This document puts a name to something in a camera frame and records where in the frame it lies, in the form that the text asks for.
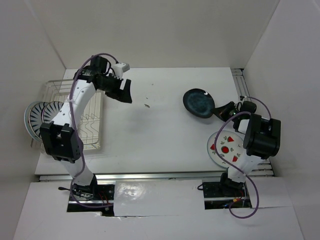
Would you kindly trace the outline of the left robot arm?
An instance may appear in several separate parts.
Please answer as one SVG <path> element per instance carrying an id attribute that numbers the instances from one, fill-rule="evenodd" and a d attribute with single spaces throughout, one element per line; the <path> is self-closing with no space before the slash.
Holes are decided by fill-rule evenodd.
<path id="1" fill-rule="evenodd" d="M 97 197 L 97 178 L 85 163 L 84 146 L 78 124 L 89 100 L 97 91 L 111 99 L 131 104 L 131 80 L 123 79 L 129 64 L 108 61 L 107 53 L 91 56 L 77 70 L 69 95 L 48 123 L 40 126 L 40 136 L 47 155 L 60 162 L 71 176 L 70 195 L 88 200 Z"/>

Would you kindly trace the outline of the blue striped plate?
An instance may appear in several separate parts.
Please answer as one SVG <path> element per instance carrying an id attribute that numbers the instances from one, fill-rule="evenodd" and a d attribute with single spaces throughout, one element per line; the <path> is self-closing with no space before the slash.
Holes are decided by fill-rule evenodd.
<path id="1" fill-rule="evenodd" d="M 50 123 L 63 106 L 61 101 L 51 101 L 43 109 L 41 119 L 43 123 Z"/>
<path id="2" fill-rule="evenodd" d="M 43 123 L 42 119 L 42 113 L 45 109 L 45 107 L 48 105 L 48 102 L 36 102 L 30 110 L 28 121 L 31 127 L 32 132 L 35 134 L 35 136 L 40 140 L 40 127 Z"/>

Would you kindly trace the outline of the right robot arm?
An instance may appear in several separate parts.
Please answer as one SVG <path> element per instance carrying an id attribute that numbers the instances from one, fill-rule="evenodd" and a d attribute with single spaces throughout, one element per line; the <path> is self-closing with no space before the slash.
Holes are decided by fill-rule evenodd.
<path id="1" fill-rule="evenodd" d="M 279 152 L 281 121 L 264 118 L 256 114 L 256 109 L 249 101 L 244 101 L 240 108 L 231 101 L 212 111 L 225 125 L 232 122 L 234 128 L 234 132 L 218 130 L 207 142 L 211 159 L 221 161 L 226 169 L 218 184 L 223 196 L 240 193 L 252 170 Z"/>

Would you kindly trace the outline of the dark blue glazed plate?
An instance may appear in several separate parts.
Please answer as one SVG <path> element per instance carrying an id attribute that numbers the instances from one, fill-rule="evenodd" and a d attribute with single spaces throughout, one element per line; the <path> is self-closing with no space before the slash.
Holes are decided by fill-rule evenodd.
<path id="1" fill-rule="evenodd" d="M 188 90 L 183 95 L 182 102 L 186 110 L 198 118 L 208 119 L 214 114 L 214 99 L 203 89 Z"/>

